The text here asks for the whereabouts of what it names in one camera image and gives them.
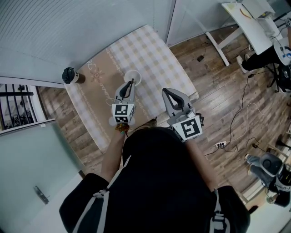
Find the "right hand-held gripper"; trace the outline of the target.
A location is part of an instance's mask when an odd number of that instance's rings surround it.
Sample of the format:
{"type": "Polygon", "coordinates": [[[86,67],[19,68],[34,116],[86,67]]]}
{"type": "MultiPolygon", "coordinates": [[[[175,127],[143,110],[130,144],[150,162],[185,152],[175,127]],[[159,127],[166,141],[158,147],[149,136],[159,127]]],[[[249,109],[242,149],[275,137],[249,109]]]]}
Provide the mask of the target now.
{"type": "Polygon", "coordinates": [[[169,115],[168,128],[182,141],[194,139],[202,134],[201,117],[192,107],[189,97],[176,89],[163,88],[162,97],[169,115]]]}

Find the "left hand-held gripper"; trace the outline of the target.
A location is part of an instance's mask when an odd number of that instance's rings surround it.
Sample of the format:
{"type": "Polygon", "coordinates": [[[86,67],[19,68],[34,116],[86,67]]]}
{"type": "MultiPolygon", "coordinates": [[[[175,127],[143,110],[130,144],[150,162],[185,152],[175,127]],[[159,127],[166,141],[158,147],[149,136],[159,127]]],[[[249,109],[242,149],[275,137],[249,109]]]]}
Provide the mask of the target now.
{"type": "Polygon", "coordinates": [[[111,112],[112,116],[109,118],[111,126],[135,123],[135,83],[133,81],[123,83],[117,88],[111,112]]]}

